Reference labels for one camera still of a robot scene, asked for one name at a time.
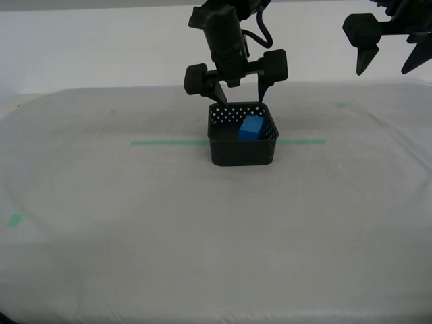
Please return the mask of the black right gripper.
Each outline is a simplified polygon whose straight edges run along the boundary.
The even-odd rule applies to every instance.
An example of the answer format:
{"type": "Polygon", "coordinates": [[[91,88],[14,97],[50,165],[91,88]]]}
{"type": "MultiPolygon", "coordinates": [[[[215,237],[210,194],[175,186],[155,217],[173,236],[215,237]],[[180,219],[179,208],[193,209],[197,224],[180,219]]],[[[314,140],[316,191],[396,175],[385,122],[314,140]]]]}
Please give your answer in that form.
{"type": "Polygon", "coordinates": [[[356,74],[360,76],[376,54],[382,36],[412,34],[416,46],[401,72],[407,74],[431,59],[431,1],[374,1],[384,7],[390,21],[379,22],[372,13],[352,13],[343,23],[350,44],[357,48],[356,74]]]}

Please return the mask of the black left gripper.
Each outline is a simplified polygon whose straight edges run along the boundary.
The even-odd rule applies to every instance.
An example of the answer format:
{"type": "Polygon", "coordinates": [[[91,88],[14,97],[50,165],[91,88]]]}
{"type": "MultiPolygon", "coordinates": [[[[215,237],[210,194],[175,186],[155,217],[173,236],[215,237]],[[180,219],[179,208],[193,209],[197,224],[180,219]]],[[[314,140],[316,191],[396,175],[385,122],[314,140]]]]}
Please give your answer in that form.
{"type": "Polygon", "coordinates": [[[262,102],[268,88],[288,79],[288,60],[284,49],[264,52],[262,58],[251,63],[246,47],[231,47],[226,51],[209,48],[216,70],[209,71],[204,63],[188,66],[184,78],[184,90],[188,95],[200,95],[220,105],[227,105],[220,81],[227,82],[233,88],[239,86],[245,76],[257,74],[258,98],[262,102]]]}

